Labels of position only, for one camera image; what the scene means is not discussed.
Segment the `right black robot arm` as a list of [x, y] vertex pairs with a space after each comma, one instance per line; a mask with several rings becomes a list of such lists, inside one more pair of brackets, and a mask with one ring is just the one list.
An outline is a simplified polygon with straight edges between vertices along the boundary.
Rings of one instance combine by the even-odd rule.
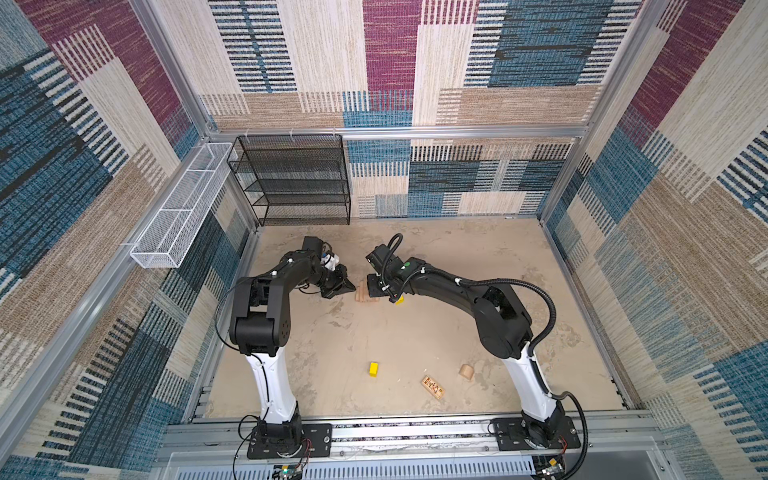
[[[550, 390], [535, 355], [536, 345], [556, 323], [551, 297], [526, 281], [469, 280], [422, 259], [403, 261], [394, 251], [393, 246], [380, 244], [366, 256], [374, 269], [367, 277], [369, 295], [387, 297], [392, 303], [408, 294], [426, 296], [472, 316], [482, 346], [503, 361], [513, 380], [521, 401], [526, 443], [533, 448], [550, 448], [566, 424], [562, 400]], [[532, 318], [513, 290], [515, 286], [533, 291], [547, 306], [547, 325], [538, 335], [531, 330]]]

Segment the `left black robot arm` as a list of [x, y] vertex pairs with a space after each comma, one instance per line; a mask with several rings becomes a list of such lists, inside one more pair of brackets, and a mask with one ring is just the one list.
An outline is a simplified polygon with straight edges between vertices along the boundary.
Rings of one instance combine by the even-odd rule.
[[324, 299], [356, 290], [327, 242], [306, 236], [271, 270], [243, 277], [234, 289], [230, 342], [245, 356], [257, 383], [260, 415], [248, 436], [250, 459], [297, 458], [309, 453], [300, 407], [292, 392], [284, 347], [291, 333], [290, 295], [313, 285]]

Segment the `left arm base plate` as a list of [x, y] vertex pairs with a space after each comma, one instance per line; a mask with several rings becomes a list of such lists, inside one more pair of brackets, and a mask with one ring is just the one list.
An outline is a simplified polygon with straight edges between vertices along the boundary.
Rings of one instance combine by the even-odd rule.
[[249, 439], [247, 458], [262, 459], [299, 459], [309, 455], [329, 457], [333, 439], [333, 426], [330, 423], [309, 424], [269, 424], [260, 422]]

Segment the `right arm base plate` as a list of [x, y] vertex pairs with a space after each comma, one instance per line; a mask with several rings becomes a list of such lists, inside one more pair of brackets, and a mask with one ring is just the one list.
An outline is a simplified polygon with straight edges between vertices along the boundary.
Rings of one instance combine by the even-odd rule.
[[578, 430], [568, 416], [558, 422], [540, 422], [526, 417], [502, 417], [493, 419], [489, 427], [500, 451], [570, 451], [582, 447]]

